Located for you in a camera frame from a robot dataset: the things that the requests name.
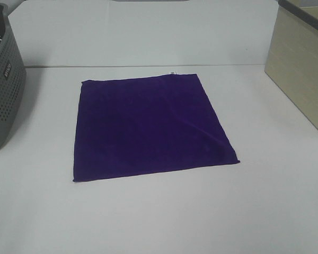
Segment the purple towel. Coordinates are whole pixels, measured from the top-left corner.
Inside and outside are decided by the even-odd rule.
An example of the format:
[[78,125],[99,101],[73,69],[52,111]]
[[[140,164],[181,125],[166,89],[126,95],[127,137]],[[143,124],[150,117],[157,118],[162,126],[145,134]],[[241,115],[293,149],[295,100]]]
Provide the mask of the purple towel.
[[82,82],[75,182],[238,162],[196,74]]

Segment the beige storage box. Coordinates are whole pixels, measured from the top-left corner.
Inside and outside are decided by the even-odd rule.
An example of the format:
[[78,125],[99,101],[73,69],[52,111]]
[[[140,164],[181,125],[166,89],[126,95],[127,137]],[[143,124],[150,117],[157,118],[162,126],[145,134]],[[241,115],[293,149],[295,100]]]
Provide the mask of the beige storage box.
[[264,70],[318,130],[318,1],[278,1]]

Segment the grey perforated plastic basket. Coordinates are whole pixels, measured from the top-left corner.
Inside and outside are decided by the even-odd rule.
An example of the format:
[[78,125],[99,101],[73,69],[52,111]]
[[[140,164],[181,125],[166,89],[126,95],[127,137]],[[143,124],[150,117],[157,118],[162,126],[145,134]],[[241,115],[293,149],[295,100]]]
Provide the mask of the grey perforated plastic basket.
[[8,19],[8,6],[0,3],[0,148],[19,110],[26,69]]

